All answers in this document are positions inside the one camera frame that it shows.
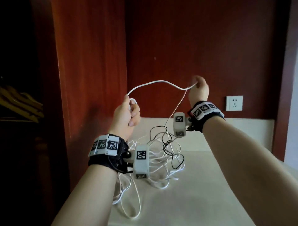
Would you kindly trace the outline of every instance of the person's right hand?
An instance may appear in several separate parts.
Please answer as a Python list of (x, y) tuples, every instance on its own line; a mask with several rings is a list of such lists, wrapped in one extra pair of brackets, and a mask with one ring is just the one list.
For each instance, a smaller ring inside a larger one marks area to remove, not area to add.
[(191, 107), (193, 107), (198, 101), (207, 101), (209, 95), (209, 86), (207, 85), (205, 79), (201, 76), (194, 76), (192, 84), (197, 85), (190, 89), (188, 94), (188, 99)]

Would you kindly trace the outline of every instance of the hand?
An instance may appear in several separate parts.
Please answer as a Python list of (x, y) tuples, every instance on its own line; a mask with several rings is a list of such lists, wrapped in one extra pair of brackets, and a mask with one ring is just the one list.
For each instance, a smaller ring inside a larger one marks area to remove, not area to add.
[(139, 124), (140, 120), (139, 106), (133, 100), (130, 101), (128, 95), (125, 95), (123, 103), (114, 112), (114, 118), (108, 133), (117, 135), (126, 141), (131, 136), (134, 126)]
[(192, 84), (197, 85), (190, 89), (188, 94), (188, 99), (191, 107), (193, 107), (198, 101), (207, 101), (209, 95), (209, 86), (207, 85), (205, 79), (201, 76), (194, 76)]

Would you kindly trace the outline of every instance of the wall outlet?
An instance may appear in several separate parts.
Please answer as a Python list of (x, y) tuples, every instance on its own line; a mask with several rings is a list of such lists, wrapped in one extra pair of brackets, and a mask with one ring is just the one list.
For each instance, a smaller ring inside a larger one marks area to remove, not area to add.
[(242, 111), (243, 96), (227, 96), (226, 111)]

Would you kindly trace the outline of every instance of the wrist-mounted device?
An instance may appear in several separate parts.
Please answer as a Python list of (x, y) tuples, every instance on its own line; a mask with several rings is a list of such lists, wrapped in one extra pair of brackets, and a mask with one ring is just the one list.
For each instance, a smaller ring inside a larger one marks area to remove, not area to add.
[(190, 117), (186, 118), (183, 112), (174, 114), (173, 128), (176, 137), (184, 137), (186, 131), (203, 130), (204, 123), (213, 116), (224, 118), (224, 114), (213, 103), (199, 101), (188, 111)]
[(124, 139), (113, 134), (105, 134), (95, 139), (88, 165), (99, 164), (109, 167), (119, 173), (129, 173), (129, 164), (123, 158), (129, 158), (131, 153)]

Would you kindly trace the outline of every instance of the yellow hanger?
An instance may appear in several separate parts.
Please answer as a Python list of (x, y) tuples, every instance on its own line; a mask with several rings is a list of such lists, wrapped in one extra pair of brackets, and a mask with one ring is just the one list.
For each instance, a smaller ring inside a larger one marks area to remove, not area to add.
[(25, 118), (27, 118), (33, 122), (39, 123), (38, 118), (35, 115), (32, 115), (29, 112), (24, 111), (16, 106), (14, 106), (11, 103), (8, 103), (5, 99), (2, 98), (1, 95), (0, 95), (0, 104), (6, 108), (18, 113), (19, 115), (24, 116)]
[(34, 100), (33, 97), (31, 97), (28, 93), (21, 93), (22, 95), (26, 96), (26, 97), (24, 97), (21, 94), (19, 94), (19, 92), (15, 88), (13, 88), (11, 86), (6, 86), (6, 89), (10, 94), (12, 94), (14, 97), (19, 99), (20, 101), (43, 111), (42, 104), (37, 102), (36, 100)]
[(5, 96), (12, 104), (14, 104), (16, 106), (19, 106), (19, 107), (21, 107), (21, 108), (23, 108), (23, 109), (25, 109), (25, 110), (27, 110), (27, 111), (29, 111), (29, 112), (31, 112), (31, 113), (39, 116), (41, 118), (44, 117), (44, 114), (40, 110), (37, 110), (36, 108), (33, 108), (33, 107), (28, 106), (28, 105), (26, 105), (26, 104), (24, 104), (24, 103), (22, 103), (20, 101), (17, 101), (15, 98), (13, 98), (10, 95), (10, 93), (6, 89), (4, 89), (2, 87), (0, 87), (0, 94), (2, 94), (3, 96)]

